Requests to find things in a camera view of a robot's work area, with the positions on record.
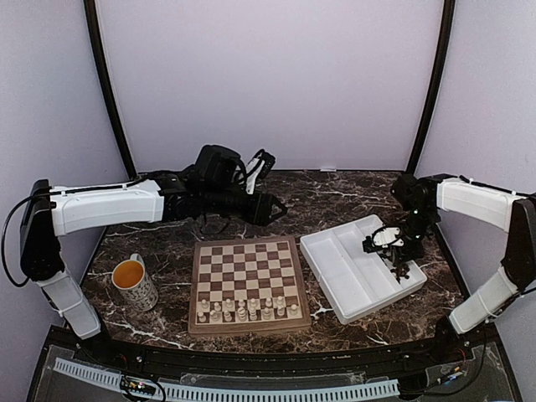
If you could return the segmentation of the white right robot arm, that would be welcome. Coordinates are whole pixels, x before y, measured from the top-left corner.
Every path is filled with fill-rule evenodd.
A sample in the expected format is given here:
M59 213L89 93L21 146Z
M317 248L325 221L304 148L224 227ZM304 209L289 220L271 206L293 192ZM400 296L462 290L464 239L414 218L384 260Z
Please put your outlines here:
M401 271L424 255L425 235L439 226L472 285L470 296L442 320L447 331L428 343L433 362L447 362L460 348L458 336L489 320L513 323L508 308L528 319L525 328L535 328L528 310L535 305L534 195L451 174L401 174L389 192L405 216L374 234L373 245Z

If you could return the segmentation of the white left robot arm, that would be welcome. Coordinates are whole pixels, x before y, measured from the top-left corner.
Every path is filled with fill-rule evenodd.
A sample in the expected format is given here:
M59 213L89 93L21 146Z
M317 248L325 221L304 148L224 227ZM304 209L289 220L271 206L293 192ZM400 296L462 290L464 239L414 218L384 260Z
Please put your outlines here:
M16 205L24 209L21 271L41 288L77 338L86 340L85 351L100 365L110 365L118 358L118 347L102 334L104 323L69 273L59 237L115 224L174 222L206 214L267 226L287 212L276 196L256 188L275 162L263 149L244 163L227 147L205 145L195 163L182 171L141 173L125 183L53 187L41 179Z

